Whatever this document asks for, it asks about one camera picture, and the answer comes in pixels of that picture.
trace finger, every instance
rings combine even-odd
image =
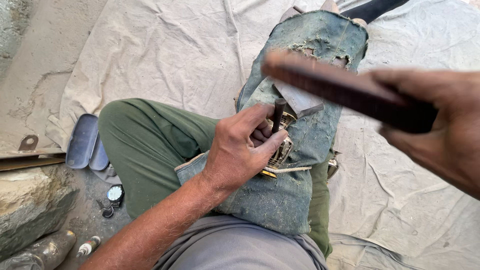
[[[250,137],[250,140],[251,140],[252,143],[253,143],[253,147],[259,147],[260,145],[263,144],[262,141],[259,141],[259,140],[255,139],[255,138],[252,138],[252,137]]]
[[[257,126],[257,129],[262,132],[265,138],[270,138],[272,135],[272,127],[268,124],[267,119],[263,120],[260,125]]]
[[[369,75],[375,81],[393,86],[399,93],[407,94],[418,100],[437,104],[444,98],[444,78],[451,77],[451,72],[424,72],[419,70],[375,70]]]
[[[432,131],[442,130],[448,126],[448,115],[445,110],[440,109],[432,125]]]
[[[241,135],[249,136],[260,123],[273,115],[274,110],[275,106],[272,104],[257,103],[237,113],[234,117],[238,118]]]
[[[431,163],[437,159],[439,152],[441,152],[441,137],[434,132],[417,135],[383,126],[379,134],[389,144],[395,146],[424,167],[431,167]]]
[[[265,137],[265,136],[263,135],[263,133],[262,133],[260,130],[258,130],[258,129],[255,129],[255,130],[253,131],[251,137],[254,138],[254,139],[257,139],[257,140],[259,140],[259,141],[262,141],[262,142],[264,142],[264,141],[266,141],[266,140],[268,139],[268,138]]]
[[[280,147],[283,140],[288,136],[288,132],[286,130],[280,130],[275,134],[272,134],[267,141],[265,141],[262,145],[255,148],[255,152],[257,154],[265,155],[266,157],[270,157],[275,153],[275,151]]]
[[[247,139],[247,147],[255,147],[255,142],[254,142],[255,139],[252,138],[252,136],[248,137]]]

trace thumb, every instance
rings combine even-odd
[[[277,133],[272,134],[270,138],[259,147],[255,148],[255,152],[270,157],[280,147],[287,136],[288,132],[286,130],[280,130]]]

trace hand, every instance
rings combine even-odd
[[[257,103],[216,124],[202,171],[211,188],[231,193],[267,165],[288,136],[286,130],[272,134],[266,118],[274,109],[274,105]]]
[[[480,73],[382,70],[366,75],[439,110],[429,133],[383,127],[380,134],[419,165],[480,199]]]

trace plastic bottle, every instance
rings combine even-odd
[[[92,251],[98,247],[100,244],[101,240],[100,237],[94,236],[90,238],[87,242],[85,242],[83,245],[80,246],[80,249],[77,252],[77,258],[80,256],[85,256],[90,254]]]
[[[72,231],[57,231],[4,260],[0,269],[53,270],[63,262],[74,244]]]

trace worn denim pad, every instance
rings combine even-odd
[[[295,15],[278,24],[265,47],[253,62],[250,77],[240,92],[237,110],[257,102],[273,103],[279,93],[273,82],[260,73],[264,54],[275,49],[314,49],[321,61],[347,58],[347,68],[356,71],[367,48],[368,34],[362,26],[341,15],[314,11]],[[283,168],[311,166],[325,160],[341,107],[325,101],[324,110],[304,116],[288,128],[293,151]],[[205,166],[208,152],[177,170],[180,183],[185,183]],[[308,211],[312,197],[309,170],[279,173],[278,179],[256,175],[230,195],[216,211],[256,223],[285,235],[308,233]]]

